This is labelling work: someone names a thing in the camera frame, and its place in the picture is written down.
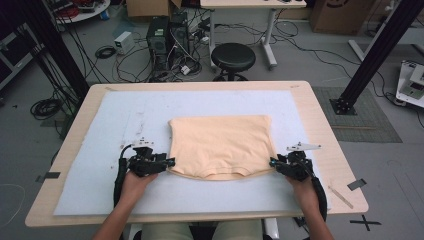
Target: black stool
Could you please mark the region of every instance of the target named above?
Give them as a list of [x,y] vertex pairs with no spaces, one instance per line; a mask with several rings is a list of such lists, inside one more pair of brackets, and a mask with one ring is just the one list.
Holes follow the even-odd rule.
[[224,43],[217,46],[211,54],[212,62],[221,68],[221,74],[213,81],[247,81],[238,72],[248,70],[255,64],[255,53],[249,47],[239,43]]

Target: black tape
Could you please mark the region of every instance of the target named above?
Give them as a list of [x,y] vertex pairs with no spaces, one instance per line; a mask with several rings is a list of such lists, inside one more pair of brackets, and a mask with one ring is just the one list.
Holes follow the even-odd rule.
[[350,223],[364,224],[365,227],[367,228],[367,231],[371,231],[369,225],[383,225],[380,222],[367,221],[364,215],[362,215],[362,220],[363,221],[350,220]]
[[364,186],[365,184],[367,184],[367,182],[365,182],[365,180],[361,178],[359,180],[354,181],[353,183],[348,184],[347,187],[351,191],[353,191],[353,190],[357,189],[358,187]]
[[47,178],[59,178],[60,172],[46,172],[46,174],[44,175],[44,179]]
[[38,176],[35,179],[36,182],[43,183],[45,179],[57,179],[60,176],[60,172],[46,172],[43,176]]

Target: desk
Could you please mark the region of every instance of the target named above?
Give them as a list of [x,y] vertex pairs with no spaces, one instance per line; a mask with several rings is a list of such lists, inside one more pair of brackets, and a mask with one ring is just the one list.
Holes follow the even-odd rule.
[[265,37],[261,39],[262,46],[264,47],[266,56],[269,62],[269,68],[277,66],[277,61],[275,60],[274,53],[272,52],[269,41],[271,39],[272,28],[274,26],[274,19],[276,9],[282,8],[302,8],[306,7],[306,3],[301,0],[291,0],[288,3],[280,2],[278,0],[201,0],[200,5],[202,8],[210,9],[210,40],[209,40],[209,53],[211,54],[215,48],[215,22],[216,19],[215,9],[245,9],[245,8],[269,8],[268,15],[268,27],[265,33]]
[[[329,191],[332,208],[329,214],[363,213],[368,210],[368,204],[360,189],[350,191],[347,184],[353,182],[355,177],[349,167],[346,158],[327,122],[327,119],[319,106],[317,99],[307,82],[304,81],[273,81],[273,82],[198,82],[198,83],[151,83],[151,84],[102,84],[91,87],[81,109],[60,149],[56,160],[50,169],[51,172],[61,172],[58,179],[46,179],[33,206],[26,218],[26,225],[30,227],[63,226],[81,224],[99,224],[105,216],[54,216],[53,212],[59,201],[64,183],[77,156],[81,143],[84,140],[102,98],[108,91],[207,91],[207,90],[287,90],[293,95],[302,119],[305,132],[311,143],[319,143],[325,146],[322,150],[315,151],[324,182],[331,185],[343,196],[353,208]],[[249,215],[172,215],[172,216],[131,216],[129,222],[155,222],[155,221],[208,221],[230,220],[240,218],[268,218],[289,217],[293,213],[274,213],[266,216],[259,213]]]

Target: folded shirt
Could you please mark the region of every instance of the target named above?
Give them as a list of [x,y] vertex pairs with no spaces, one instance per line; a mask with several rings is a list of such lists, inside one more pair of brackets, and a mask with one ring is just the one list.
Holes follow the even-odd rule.
[[266,115],[174,118],[171,172],[189,178],[234,180],[269,173],[276,158]]

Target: metal pole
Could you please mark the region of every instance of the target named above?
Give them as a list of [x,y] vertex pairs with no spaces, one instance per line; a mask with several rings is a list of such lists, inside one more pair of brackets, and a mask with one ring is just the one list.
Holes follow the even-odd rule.
[[89,86],[78,65],[53,25],[50,14],[41,1],[14,1],[21,10],[34,35],[44,44],[53,60],[68,80],[80,103],[88,93]]
[[337,100],[330,99],[336,114],[346,115],[352,112],[353,105],[358,100],[359,95],[366,88],[403,34],[415,21],[423,7],[424,1],[422,0],[402,0],[399,3],[386,27],[365,56],[364,61],[344,92]]

